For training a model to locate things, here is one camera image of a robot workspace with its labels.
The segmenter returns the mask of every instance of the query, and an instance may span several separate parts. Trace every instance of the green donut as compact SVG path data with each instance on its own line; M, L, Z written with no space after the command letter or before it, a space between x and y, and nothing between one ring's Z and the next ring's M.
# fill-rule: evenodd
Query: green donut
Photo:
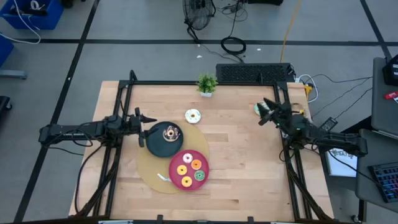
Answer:
M195 172L195 180L203 181L205 179L205 173L202 170L198 170Z

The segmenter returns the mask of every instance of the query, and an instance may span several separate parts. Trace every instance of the blue crate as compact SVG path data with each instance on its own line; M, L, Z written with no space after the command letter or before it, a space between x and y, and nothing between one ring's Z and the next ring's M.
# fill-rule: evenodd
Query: blue crate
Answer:
M0 67L11 53L14 45L3 36L0 35Z
M16 0L18 7L21 9L23 6L30 6L30 0ZM29 16L21 15L23 20L30 26L30 28L35 29L36 26L39 29L53 30L57 26L58 21L61 18L63 7L60 0L37 0L39 5L43 3L47 6L47 16L31 16L30 21ZM14 5L14 0L7 0L0 11L0 17L3 17L13 28L15 29L28 29L26 25L21 21L18 15L8 14L11 7Z

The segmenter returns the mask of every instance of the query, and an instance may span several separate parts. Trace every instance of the black keyboard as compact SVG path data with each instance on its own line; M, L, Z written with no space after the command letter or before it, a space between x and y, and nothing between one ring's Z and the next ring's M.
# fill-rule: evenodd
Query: black keyboard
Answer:
M383 188L378 187L383 200L386 203L398 202L398 162L369 166L369 170L373 178L383 185Z
M294 82L294 70L289 63L246 63L217 64L216 76L219 82L264 83Z

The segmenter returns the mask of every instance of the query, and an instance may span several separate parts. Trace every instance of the paper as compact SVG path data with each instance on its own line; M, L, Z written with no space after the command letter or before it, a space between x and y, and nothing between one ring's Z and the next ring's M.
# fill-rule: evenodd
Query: paper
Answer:
M329 150L332 155L334 155L337 159L341 160L342 162L347 163L354 169L356 169L356 163L358 158L354 155L348 154L342 149L331 149ZM348 166L342 164L341 162L337 161L330 153L326 153L326 159L328 161L328 168L329 174L341 177L356 177L356 172L349 168Z

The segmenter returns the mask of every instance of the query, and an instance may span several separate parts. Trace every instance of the white donut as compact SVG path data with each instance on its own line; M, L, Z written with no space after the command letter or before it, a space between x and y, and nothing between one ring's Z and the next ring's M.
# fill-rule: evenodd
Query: white donut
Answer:
M185 153L184 156L182 157L182 160L184 161L184 163L191 163L193 160L193 156L190 153Z
M185 112L185 119L190 124L196 124L200 121L201 115L200 112L196 109L189 109Z

